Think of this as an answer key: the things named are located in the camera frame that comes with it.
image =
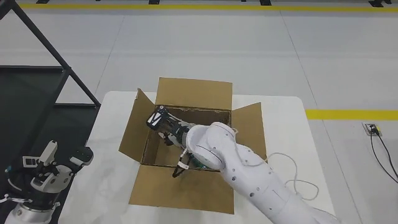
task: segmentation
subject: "yellow floor line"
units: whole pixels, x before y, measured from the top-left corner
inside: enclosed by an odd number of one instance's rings
[[[219,11],[316,11],[316,12],[398,12],[398,7],[252,6],[212,4],[19,4],[24,9],[92,10],[219,10]]]
[[[308,119],[396,120],[398,110],[305,110]]]

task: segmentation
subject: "black cable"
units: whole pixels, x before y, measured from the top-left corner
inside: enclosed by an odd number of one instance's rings
[[[376,133],[376,134],[379,137],[379,139],[380,139],[381,143],[383,144],[384,148],[386,149],[387,155],[388,155],[388,161],[390,162],[390,165],[391,165],[392,170],[394,171],[394,174],[398,178],[398,174],[397,174],[396,168],[394,167],[394,165],[392,164],[392,161],[391,161],[390,152],[388,151],[388,149],[387,149],[386,145],[384,144],[384,141],[381,139],[380,135],[378,133]]]
[[[374,157],[376,158],[376,160],[377,160],[377,162],[379,163],[379,165],[381,166],[381,168],[384,170],[384,172],[385,172],[389,177],[391,177],[392,180],[394,180],[394,182],[396,182],[396,183],[398,184],[398,180],[396,180],[395,178],[393,178],[392,175],[390,175],[390,173],[388,173],[388,171],[387,171],[387,170],[384,168],[384,166],[380,163],[380,160],[379,160],[379,158],[377,157],[376,152],[374,151],[372,133],[371,133],[371,144],[372,144],[372,150],[373,150]]]

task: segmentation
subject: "white table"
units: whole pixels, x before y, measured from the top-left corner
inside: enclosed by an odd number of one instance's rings
[[[154,102],[156,93],[146,93]],[[244,197],[235,193],[235,214],[129,205],[139,163],[118,151],[136,92],[106,94],[87,146],[93,162],[75,177],[59,223],[267,223],[271,222]],[[301,100],[286,96],[234,95],[233,109],[261,102],[267,153],[283,152],[298,165],[298,178],[319,186],[314,207],[334,213],[317,150]],[[269,164],[283,181],[292,179],[295,168],[288,158],[274,156]],[[315,189],[298,182],[302,195],[311,198]]]

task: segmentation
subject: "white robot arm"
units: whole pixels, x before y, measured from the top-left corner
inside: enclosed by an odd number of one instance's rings
[[[190,128],[188,152],[219,170],[224,180],[274,224],[339,224],[289,190],[269,165],[250,148],[236,144],[235,131],[223,123]]]

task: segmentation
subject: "box flap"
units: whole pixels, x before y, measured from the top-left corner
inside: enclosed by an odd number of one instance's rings
[[[233,189],[219,172],[140,166],[130,204],[234,213]]]
[[[232,83],[159,78],[157,105],[232,109]]]
[[[155,105],[153,102],[138,88],[122,143],[119,147],[121,153],[131,157],[135,161],[140,162],[142,159],[149,131],[146,121],[154,109]]]
[[[232,127],[238,130],[238,144],[249,147],[263,159],[267,157],[261,103],[233,110]]]

